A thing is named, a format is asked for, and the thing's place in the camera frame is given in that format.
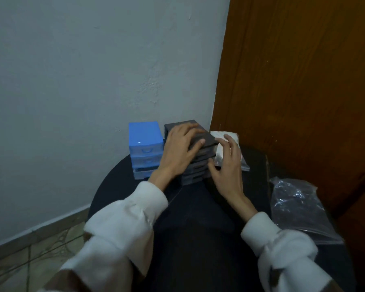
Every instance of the left hand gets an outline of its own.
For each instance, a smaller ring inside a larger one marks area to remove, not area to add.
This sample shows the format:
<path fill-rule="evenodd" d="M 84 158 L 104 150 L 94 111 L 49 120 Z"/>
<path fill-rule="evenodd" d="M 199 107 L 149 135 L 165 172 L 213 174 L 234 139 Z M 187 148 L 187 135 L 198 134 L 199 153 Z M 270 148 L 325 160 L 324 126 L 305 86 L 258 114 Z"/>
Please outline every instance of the left hand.
<path fill-rule="evenodd" d="M 186 123 L 175 126 L 170 130 L 163 149 L 160 166 L 149 178 L 149 182 L 156 185 L 161 191 L 165 190 L 173 178 L 185 171 L 205 143 L 205 139 L 200 139 L 189 150 L 192 138 L 197 133 L 205 132 L 203 129 L 198 129 L 197 126 L 197 123 Z"/>

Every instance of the white sleeve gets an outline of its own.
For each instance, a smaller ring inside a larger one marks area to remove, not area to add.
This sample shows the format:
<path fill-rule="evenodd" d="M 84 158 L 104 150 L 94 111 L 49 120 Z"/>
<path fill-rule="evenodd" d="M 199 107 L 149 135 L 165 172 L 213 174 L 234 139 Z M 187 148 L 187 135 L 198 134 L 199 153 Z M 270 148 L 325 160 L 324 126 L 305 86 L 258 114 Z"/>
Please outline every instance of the white sleeve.
<path fill-rule="evenodd" d="M 132 264 L 146 276 L 153 250 L 152 226 L 167 206 L 163 192 L 142 181 L 125 200 L 95 213 L 84 227 L 92 237 L 44 290 L 131 291 Z"/>
<path fill-rule="evenodd" d="M 318 248 L 308 235 L 281 230 L 259 212 L 247 222 L 241 237 L 259 257 L 265 292 L 318 292 L 331 286 L 331 277 L 314 262 Z"/>

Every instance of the hand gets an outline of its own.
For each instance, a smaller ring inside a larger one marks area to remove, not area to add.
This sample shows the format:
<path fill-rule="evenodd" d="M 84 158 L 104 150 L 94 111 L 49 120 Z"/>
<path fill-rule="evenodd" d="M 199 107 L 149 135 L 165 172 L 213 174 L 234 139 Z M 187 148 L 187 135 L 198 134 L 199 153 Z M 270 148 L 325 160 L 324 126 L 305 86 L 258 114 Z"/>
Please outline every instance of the hand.
<path fill-rule="evenodd" d="M 151 174 L 149 182 L 164 191 L 169 182 L 177 175 L 182 174 L 189 163 L 193 160 L 205 139 L 200 139 L 192 149 L 189 149 L 192 138 L 197 133 L 205 132 L 196 128 L 197 123 L 186 123 L 175 126 L 170 130 L 166 139 L 160 166 Z"/>
<path fill-rule="evenodd" d="M 223 147 L 222 168 L 218 171 L 215 168 L 214 160 L 209 159 L 208 169 L 219 193 L 239 216 L 247 222 L 257 213 L 257 210 L 243 193 L 240 148 L 231 136 L 225 134 L 224 137 L 228 142 L 221 138 L 216 139 Z"/>

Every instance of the baseboard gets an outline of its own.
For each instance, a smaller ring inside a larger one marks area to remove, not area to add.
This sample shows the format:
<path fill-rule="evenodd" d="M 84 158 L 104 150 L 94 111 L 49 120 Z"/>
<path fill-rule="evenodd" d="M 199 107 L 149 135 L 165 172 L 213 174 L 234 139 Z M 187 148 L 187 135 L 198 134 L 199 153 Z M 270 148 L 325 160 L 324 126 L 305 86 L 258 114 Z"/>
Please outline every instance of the baseboard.
<path fill-rule="evenodd" d="M 86 221 L 89 207 L 90 204 L 39 224 L 9 239 L 0 241 L 0 259 Z"/>

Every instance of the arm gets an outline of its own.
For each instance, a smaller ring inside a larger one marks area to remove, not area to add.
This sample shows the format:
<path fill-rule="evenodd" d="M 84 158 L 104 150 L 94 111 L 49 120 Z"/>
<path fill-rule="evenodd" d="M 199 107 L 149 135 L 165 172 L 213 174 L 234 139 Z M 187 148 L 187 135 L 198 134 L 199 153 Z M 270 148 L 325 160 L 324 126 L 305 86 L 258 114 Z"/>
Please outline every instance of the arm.
<path fill-rule="evenodd" d="M 126 199 L 111 203 L 88 220 L 83 248 L 41 291 L 131 291 L 134 266 L 146 276 L 152 257 L 152 226 L 168 206 L 163 191 L 204 144 L 202 139 L 188 151 L 192 137 L 203 132 L 196 126 L 183 124 L 170 131 L 158 170 Z"/>
<path fill-rule="evenodd" d="M 315 262 L 318 248 L 299 231 L 281 230 L 264 212 L 257 212 L 243 193 L 240 149 L 228 135 L 218 139 L 223 146 L 223 165 L 217 171 L 210 159 L 208 167 L 219 193 L 245 221 L 242 239 L 258 259 L 258 274 L 265 292 L 342 291 Z"/>

